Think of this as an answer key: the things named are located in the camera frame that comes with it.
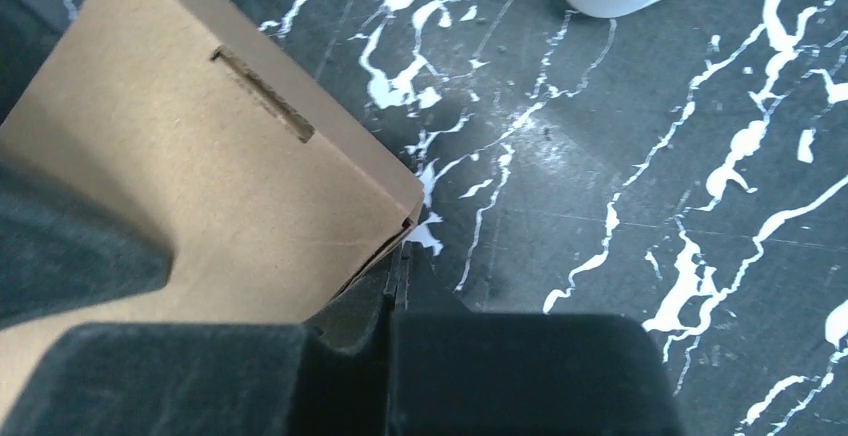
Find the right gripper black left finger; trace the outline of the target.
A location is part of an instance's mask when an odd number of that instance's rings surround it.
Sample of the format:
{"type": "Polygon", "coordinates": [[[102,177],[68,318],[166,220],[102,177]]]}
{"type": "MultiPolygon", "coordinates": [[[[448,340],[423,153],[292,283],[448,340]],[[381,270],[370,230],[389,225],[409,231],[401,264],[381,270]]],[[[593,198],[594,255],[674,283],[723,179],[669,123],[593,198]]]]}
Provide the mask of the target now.
{"type": "Polygon", "coordinates": [[[379,435],[399,252],[295,324],[86,323],[38,362],[5,435],[379,435]]]}

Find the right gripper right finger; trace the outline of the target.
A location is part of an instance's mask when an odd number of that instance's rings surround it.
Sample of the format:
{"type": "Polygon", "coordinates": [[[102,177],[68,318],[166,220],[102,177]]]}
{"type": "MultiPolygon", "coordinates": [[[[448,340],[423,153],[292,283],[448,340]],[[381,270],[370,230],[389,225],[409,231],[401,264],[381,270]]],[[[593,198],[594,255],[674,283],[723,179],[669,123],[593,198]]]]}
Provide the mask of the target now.
{"type": "Polygon", "coordinates": [[[659,351],[612,314],[476,313],[426,250],[393,256],[391,435],[679,435],[659,351]]]}

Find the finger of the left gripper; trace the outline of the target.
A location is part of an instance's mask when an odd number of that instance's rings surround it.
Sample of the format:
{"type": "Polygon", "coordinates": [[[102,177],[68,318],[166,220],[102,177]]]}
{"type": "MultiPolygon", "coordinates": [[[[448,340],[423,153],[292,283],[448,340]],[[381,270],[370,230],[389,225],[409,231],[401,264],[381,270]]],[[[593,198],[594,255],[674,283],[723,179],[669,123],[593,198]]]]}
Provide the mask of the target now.
{"type": "Polygon", "coordinates": [[[2,161],[2,328],[161,289],[172,260],[105,208],[2,161]]]}

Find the brown cardboard box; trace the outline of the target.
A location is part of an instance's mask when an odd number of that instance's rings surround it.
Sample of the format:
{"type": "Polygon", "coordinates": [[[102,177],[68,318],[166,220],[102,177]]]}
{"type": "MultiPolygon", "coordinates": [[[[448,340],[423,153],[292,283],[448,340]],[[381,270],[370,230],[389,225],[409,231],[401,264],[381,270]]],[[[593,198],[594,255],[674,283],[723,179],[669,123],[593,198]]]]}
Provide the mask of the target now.
{"type": "Polygon", "coordinates": [[[161,289],[3,330],[3,413],[82,323],[304,320],[423,205],[412,172],[227,0],[86,0],[1,148],[174,254],[161,289]]]}

